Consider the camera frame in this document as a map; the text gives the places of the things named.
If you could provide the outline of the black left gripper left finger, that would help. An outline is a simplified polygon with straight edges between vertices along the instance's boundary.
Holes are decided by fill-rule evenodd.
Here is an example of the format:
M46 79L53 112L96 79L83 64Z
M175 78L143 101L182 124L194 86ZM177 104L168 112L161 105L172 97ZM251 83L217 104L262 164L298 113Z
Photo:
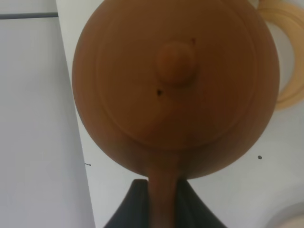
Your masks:
M106 228L148 228L148 181L135 179L121 205L105 225Z

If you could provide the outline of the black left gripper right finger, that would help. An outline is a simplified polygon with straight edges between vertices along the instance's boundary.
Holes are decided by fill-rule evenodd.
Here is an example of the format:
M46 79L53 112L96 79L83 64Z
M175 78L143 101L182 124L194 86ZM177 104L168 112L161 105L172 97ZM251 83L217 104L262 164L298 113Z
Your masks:
M226 228L186 180L177 182L174 215L176 228Z

